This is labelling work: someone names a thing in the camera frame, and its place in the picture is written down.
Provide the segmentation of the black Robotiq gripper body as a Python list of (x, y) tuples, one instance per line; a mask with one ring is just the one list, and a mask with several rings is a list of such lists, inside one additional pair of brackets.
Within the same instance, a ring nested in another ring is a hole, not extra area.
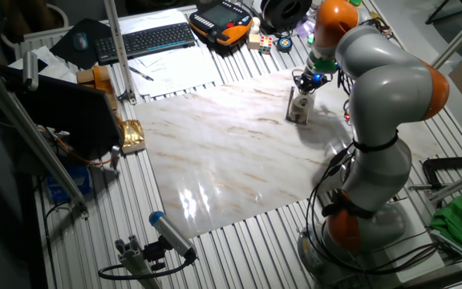
[(306, 91), (312, 91), (316, 86), (323, 86), (330, 81), (323, 74), (314, 74), (303, 71), (300, 75), (294, 75), (294, 83), (304, 83)]

